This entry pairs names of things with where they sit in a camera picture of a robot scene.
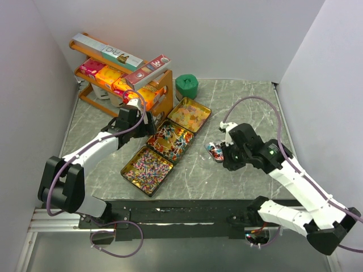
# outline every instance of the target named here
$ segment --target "yellow box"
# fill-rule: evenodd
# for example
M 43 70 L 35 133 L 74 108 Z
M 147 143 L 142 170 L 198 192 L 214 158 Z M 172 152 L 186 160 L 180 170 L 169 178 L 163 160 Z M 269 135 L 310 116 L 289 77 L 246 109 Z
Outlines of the yellow box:
M 114 82 L 122 75 L 123 72 L 107 65 L 96 74 L 96 81 L 113 91 Z
M 130 86 L 127 85 L 125 78 L 119 78 L 113 84 L 113 90 L 118 90 L 117 94 L 122 95 L 126 90 L 132 90 Z
M 157 90 L 155 87 L 151 85 L 145 85 L 141 89 L 137 91 L 142 97 L 145 99 L 146 110 L 149 111 L 160 99 L 160 97 L 164 94 L 164 88 Z M 128 99 L 138 98 L 136 93 L 130 92 L 127 95 Z

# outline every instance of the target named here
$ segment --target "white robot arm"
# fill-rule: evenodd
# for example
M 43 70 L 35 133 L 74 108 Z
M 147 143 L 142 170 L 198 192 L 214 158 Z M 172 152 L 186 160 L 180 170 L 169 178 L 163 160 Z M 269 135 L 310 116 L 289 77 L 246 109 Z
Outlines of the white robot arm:
M 252 211 L 258 214 L 251 221 L 259 220 L 281 225 L 307 237 L 309 243 L 323 254 L 330 255 L 355 224 L 355 220 L 337 209 L 330 202 L 342 209 L 360 216 L 355 208 L 346 208 L 326 193 L 300 166 L 297 159 L 284 146 L 290 161 L 301 173 L 284 159 L 277 140 L 263 142 L 251 125 L 221 123 L 220 129 L 226 133 L 221 145 L 223 166 L 230 171 L 244 167 L 246 163 L 262 169 L 266 174 L 283 185 L 306 209 L 299 211 L 281 206 L 265 197 L 259 197 L 252 204 Z M 320 189 L 325 198 L 304 178 L 307 176 Z
M 53 189 L 52 206 L 69 213 L 87 214 L 109 222 L 111 207 L 107 206 L 105 201 L 85 193 L 85 178 L 102 159 L 122 148 L 131 138 L 156 133 L 151 112 L 146 112 L 137 128 L 128 133 L 119 133 L 132 128 L 139 122 L 141 108 L 140 99 L 131 99 L 127 105 L 120 108 L 119 116 L 113 118 L 92 141 L 63 158 L 56 156 L 49 158 L 41 179 L 38 199 L 44 203 L 47 201 L 52 181 L 57 172 L 72 160 L 61 175 L 64 180 L 58 181 Z

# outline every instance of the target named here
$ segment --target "tabletop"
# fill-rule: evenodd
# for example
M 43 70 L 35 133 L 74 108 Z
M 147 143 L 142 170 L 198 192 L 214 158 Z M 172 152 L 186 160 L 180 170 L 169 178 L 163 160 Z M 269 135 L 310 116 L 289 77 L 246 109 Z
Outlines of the tabletop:
M 101 199 L 254 199 L 257 196 L 293 199 L 282 185 L 251 165 L 230 172 L 213 160 L 203 160 L 208 157 L 204 144 L 224 138 L 224 133 L 218 128 L 227 111 L 238 99 L 250 95 L 266 98 L 280 110 L 271 82 L 200 80 L 195 100 L 210 108 L 212 115 L 152 198 L 120 174 L 126 163 L 145 145 L 147 137 L 132 139 L 120 150 L 100 161 L 86 177 L 86 193 Z M 97 99 L 93 92 L 89 98 Z M 118 112 L 109 100 L 98 102 Z M 109 115 L 83 100 L 78 100 L 63 156 L 92 140 L 110 120 Z M 260 100 L 246 100 L 240 103 L 232 111 L 228 121 L 251 124 L 263 141 L 276 138 L 277 135 L 277 118 L 272 108 Z M 282 142 L 291 149 L 292 143 L 289 141 L 285 124 L 282 128 Z

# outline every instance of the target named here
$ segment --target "orange wooden shelf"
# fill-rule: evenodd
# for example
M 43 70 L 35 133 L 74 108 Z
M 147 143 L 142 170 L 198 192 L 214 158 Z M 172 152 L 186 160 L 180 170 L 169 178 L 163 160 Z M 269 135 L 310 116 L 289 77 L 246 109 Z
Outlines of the orange wooden shelf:
M 87 33 L 82 33 L 85 36 L 88 36 L 96 41 L 100 41 L 103 44 L 107 44 L 104 41 L 101 41 L 99 39 L 96 39 L 90 35 L 88 35 Z M 77 46 L 73 40 L 71 40 L 71 42 L 69 42 L 69 47 L 73 50 L 79 51 L 83 54 L 85 54 L 87 56 L 87 58 L 93 58 L 99 62 L 102 62 L 104 64 L 110 65 L 114 68 L 117 68 L 118 70 L 126 73 L 126 74 L 130 74 L 132 73 L 131 70 L 128 70 L 112 61 L 109 61 L 108 59 L 105 59 L 97 54 L 95 54 L 94 52 L 87 50 L 85 48 L 82 48 L 80 46 Z M 74 71 L 74 74 L 80 78 L 83 78 L 84 80 L 106 90 L 107 92 L 116 95 L 120 98 L 122 98 L 121 95 L 118 95 L 116 93 L 114 93 L 113 91 L 111 91 L 110 89 L 107 89 L 105 86 L 103 86 L 102 84 L 98 83 L 96 80 L 84 75 L 81 73 L 79 67 Z M 165 88 L 166 92 L 165 92 L 165 97 L 162 99 L 162 101 L 156 103 L 153 108 L 151 109 L 152 113 L 154 116 L 157 116 L 161 113 L 163 113 L 163 118 L 161 121 L 163 121 L 166 116 L 169 114 L 169 112 L 171 111 L 172 107 L 173 107 L 173 91 L 172 91 L 172 71 L 171 70 L 167 70 L 160 78 L 158 78 L 157 82 L 155 81 L 151 81 L 150 83 L 148 83 L 152 86 L 154 86 L 155 88 L 157 88 L 158 90 L 161 88 Z M 111 115 L 112 117 L 116 117 L 117 114 L 113 111 L 111 111 L 108 108 L 105 108 L 104 106 L 100 105 L 99 103 L 89 99 L 87 97 L 87 95 L 90 94 L 90 92 L 92 91 L 92 86 L 89 84 L 82 92 L 79 93 L 78 97 L 86 102 L 88 102 L 89 104 L 95 106 L 96 108 L 100 109 L 101 111 L 107 113 L 108 115 Z

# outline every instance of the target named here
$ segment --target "candy in tray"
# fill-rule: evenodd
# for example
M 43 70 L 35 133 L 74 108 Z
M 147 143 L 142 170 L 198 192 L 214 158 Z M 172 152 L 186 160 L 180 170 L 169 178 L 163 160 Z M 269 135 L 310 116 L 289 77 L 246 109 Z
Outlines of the candy in tray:
M 121 175 L 152 197 L 172 168 L 170 161 L 144 146 L 121 170 Z
M 165 120 L 157 133 L 146 144 L 164 158 L 176 164 L 186 152 L 194 139 L 190 131 Z
M 206 123 L 211 113 L 212 111 L 209 108 L 188 97 L 184 97 L 168 115 L 168 119 L 193 133 L 197 133 Z

